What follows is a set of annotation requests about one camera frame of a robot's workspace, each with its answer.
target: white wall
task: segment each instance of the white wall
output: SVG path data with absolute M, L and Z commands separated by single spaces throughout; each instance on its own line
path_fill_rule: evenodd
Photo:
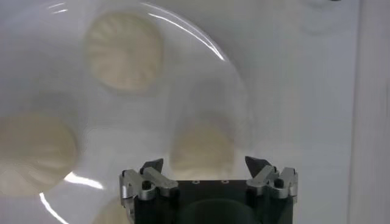
M 350 224 L 389 223 L 390 1 L 362 0 Z

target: plate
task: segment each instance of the plate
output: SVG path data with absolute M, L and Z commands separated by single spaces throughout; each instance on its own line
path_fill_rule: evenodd
M 161 79 L 145 95 L 118 94 L 92 78 L 83 57 L 91 22 L 112 10 L 141 13 L 165 41 Z M 252 112 L 240 76 L 203 31 L 169 10 L 135 1 L 61 1 L 31 7 L 0 25 L 0 116 L 38 111 L 60 117 L 80 148 L 75 169 L 34 197 L 0 198 L 1 223 L 92 223 L 119 194 L 118 175 L 165 158 L 184 126 L 221 125 L 235 140 L 232 178 L 248 178 Z

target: metal bracket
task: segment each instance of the metal bracket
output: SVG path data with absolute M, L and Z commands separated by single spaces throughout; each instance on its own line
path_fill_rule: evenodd
M 164 197 L 174 197 L 179 190 L 179 183 L 170 180 L 155 170 L 153 167 L 147 167 L 143 170 L 143 177 L 152 182 L 160 190 Z
M 246 184 L 249 189 L 255 191 L 256 196 L 261 196 L 269 183 L 276 178 L 278 178 L 276 167 L 267 165 L 253 179 L 247 180 Z
M 280 176 L 269 185 L 272 198 L 296 197 L 298 195 L 298 173 L 294 168 L 284 168 Z
M 135 223 L 134 198 L 148 201 L 155 198 L 156 187 L 150 181 L 145 180 L 135 170 L 124 170 L 119 176 L 121 204 L 126 209 L 127 218 Z

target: steamed bun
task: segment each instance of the steamed bun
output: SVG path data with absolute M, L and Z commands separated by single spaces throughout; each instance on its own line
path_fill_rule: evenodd
M 38 114 L 0 119 L 0 195 L 36 195 L 72 171 L 76 143 L 68 128 Z
M 92 74 L 118 90 L 142 91 L 161 73 L 163 40 L 148 20 L 126 12 L 98 18 L 86 35 Z
M 184 131 L 176 139 L 170 159 L 179 180 L 227 179 L 233 162 L 233 142 L 211 124 L 197 124 Z

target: pleated dough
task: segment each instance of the pleated dough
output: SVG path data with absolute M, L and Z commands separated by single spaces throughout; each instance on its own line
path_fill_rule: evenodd
M 233 163 L 233 142 L 211 124 L 197 124 L 184 131 L 174 143 L 170 159 L 178 180 L 228 179 Z
M 163 40 L 148 20 L 126 12 L 98 18 L 86 36 L 93 75 L 124 91 L 147 89 L 160 75 Z
M 0 195 L 35 195 L 70 173 L 76 144 L 53 117 L 25 114 L 0 119 Z
M 96 216 L 93 224 L 131 224 L 119 199 L 112 200 Z

